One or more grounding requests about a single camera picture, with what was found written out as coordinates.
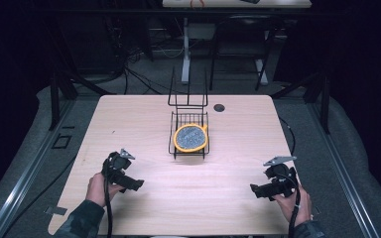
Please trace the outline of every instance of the black cable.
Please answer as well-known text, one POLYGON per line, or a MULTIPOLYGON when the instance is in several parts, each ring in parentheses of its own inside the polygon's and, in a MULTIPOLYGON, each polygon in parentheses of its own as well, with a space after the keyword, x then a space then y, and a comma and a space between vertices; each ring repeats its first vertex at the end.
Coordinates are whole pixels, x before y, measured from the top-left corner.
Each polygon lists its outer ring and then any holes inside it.
POLYGON ((296 149, 296 136, 292 130, 292 128, 289 126, 289 123, 287 123, 283 118, 281 118, 280 116, 278 117, 280 118, 280 120, 282 122, 284 122, 284 124, 286 124, 287 128, 289 129, 290 133, 292 134, 292 138, 293 138, 293 146, 292 146, 292 150, 291 150, 291 154, 293 155, 295 149, 296 149))
POLYGON ((63 174, 64 172, 67 170, 67 168, 69 168, 69 166, 73 163, 73 161, 75 161, 75 158, 76 158, 76 155, 69 161, 69 163, 63 168, 63 170, 61 171, 61 173, 54 178, 53 181, 51 181, 51 183, 49 183, 48 186, 45 187, 45 189, 43 189, 19 214, 18 216, 11 222, 11 224, 8 226, 8 228, 5 230, 5 233, 2 235, 2 238, 5 237, 6 235, 8 235, 8 232, 11 230, 11 228, 15 225, 15 223, 17 223, 17 221, 21 218, 21 216, 24 215, 24 213, 43 195, 43 193, 45 193, 63 174))
MULTIPOLYGON (((158 85, 158 86, 160 86, 160 87, 162 87, 162 88, 171 90, 170 88, 168 88, 168 87, 166 87, 166 86, 164 86, 164 85, 162 85, 162 84, 160 84, 160 83, 158 83, 158 82, 156 82, 156 81, 153 81, 153 80, 149 79, 148 77, 146 77, 146 76, 144 76, 144 75, 142 75, 142 74, 140 74, 140 73, 138 73, 138 72, 132 70, 132 69, 129 68, 128 66, 125 66, 125 70, 126 70, 128 73, 131 73, 132 75, 134 75, 136 78, 138 78, 138 79, 139 79, 142 83, 144 83, 144 85, 146 85, 150 90, 153 90, 154 92, 156 92, 156 93, 158 93, 158 94, 162 94, 162 93, 159 92, 159 91, 157 91, 156 89, 154 89, 154 88, 151 86, 151 83, 154 83, 154 84, 156 84, 156 85, 158 85)), ((183 95, 186 95, 186 94, 187 94, 187 93, 185 93, 185 92, 181 92, 181 91, 176 91, 176 90, 172 90, 172 91, 174 91, 174 92, 176 92, 176 93, 178 93, 178 94, 183 94, 183 95)))
POLYGON ((294 238, 295 223, 296 223, 297 214, 299 213, 300 199, 301 199, 299 185, 288 176, 277 174, 277 177, 283 177, 288 179, 296 188, 295 208, 293 209, 292 217, 290 218, 290 221, 289 221, 289 238, 294 238))
POLYGON ((110 156, 106 159, 105 168, 104 168, 104 201, 107 206, 107 220, 108 220, 107 237, 108 238, 111 237, 112 230, 113 230, 113 214, 112 214, 111 204, 110 204, 109 177, 108 177, 109 164, 110 164, 109 159, 110 159, 110 156))

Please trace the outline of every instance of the hand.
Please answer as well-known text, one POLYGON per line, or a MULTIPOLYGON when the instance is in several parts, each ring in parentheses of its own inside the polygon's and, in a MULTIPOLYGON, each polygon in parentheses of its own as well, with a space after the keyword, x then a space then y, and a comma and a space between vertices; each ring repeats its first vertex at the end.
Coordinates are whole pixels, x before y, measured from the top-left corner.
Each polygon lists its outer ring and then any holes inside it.
MULTIPOLYGON (((123 186, 121 185, 109 184, 108 190, 110 200, 112 200, 114 195, 116 195, 116 193, 121 189, 123 189, 123 186)), ((101 173, 95 174, 94 177, 89 179, 85 199, 93 201, 101 207, 106 205, 104 199, 104 176, 101 173)))
MULTIPOLYGON (((312 202, 311 197, 305 191, 304 188, 299 184, 300 191, 300 208, 298 215, 296 217, 295 226, 302 224, 305 221, 312 219, 312 202)), ((293 209, 296 204, 296 192, 293 192, 289 197, 283 197, 282 195, 274 195, 273 198, 277 200, 278 204, 283 211, 284 216, 287 221, 290 222, 292 217, 293 209)))

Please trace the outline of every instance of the black wire rack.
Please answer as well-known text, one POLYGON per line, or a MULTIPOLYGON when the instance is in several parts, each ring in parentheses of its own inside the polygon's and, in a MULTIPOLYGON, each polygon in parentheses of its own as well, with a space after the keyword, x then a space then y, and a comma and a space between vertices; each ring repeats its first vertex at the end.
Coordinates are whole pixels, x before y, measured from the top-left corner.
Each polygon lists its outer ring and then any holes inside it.
POLYGON ((209 153, 209 126, 208 126, 208 113, 204 108, 208 105, 207 81, 206 71, 202 84, 202 94, 191 95, 191 80, 187 82, 186 92, 181 92, 178 96, 178 87, 175 79, 175 69, 173 68, 172 80, 169 91, 169 106, 175 108, 172 111, 171 117, 171 131, 169 140, 169 153, 177 156, 202 156, 209 153), (195 152, 182 152, 176 148, 174 143, 174 134, 176 131, 187 124, 196 124, 200 127, 206 126, 206 146, 195 152))

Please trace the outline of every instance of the sleeve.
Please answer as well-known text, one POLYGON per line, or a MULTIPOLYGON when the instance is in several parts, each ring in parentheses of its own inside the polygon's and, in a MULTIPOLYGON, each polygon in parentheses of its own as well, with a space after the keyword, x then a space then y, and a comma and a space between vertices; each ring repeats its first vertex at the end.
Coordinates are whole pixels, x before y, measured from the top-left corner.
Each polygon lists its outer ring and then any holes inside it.
POLYGON ((104 209, 90 200, 84 200, 57 230, 55 237, 96 237, 104 209))
POLYGON ((295 227, 295 238, 326 238, 318 221, 306 221, 295 227))

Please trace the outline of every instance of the table surface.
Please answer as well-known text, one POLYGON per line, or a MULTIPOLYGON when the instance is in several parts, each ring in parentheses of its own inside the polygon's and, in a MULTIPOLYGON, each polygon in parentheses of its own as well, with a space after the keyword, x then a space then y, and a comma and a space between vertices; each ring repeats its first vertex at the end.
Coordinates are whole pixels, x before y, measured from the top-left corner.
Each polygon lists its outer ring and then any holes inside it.
MULTIPOLYGON (((257 4, 240 0, 201 0, 205 8, 310 8, 310 0, 261 0, 257 4)), ((195 8, 202 7, 201 1, 193 0, 163 0, 164 7, 195 8)))
MULTIPOLYGON (((250 188, 270 182, 263 163, 290 155, 271 97, 209 95, 208 102, 209 153, 175 159, 169 148, 175 107, 168 96, 101 97, 58 203, 67 212, 53 216, 49 232, 84 200, 89 178, 109 153, 124 148, 136 158, 126 175, 145 183, 112 200, 113 234, 287 234, 278 204, 256 198, 250 188), (215 104, 225 110, 216 112, 215 104)), ((106 214, 99 234, 107 233, 106 214)))

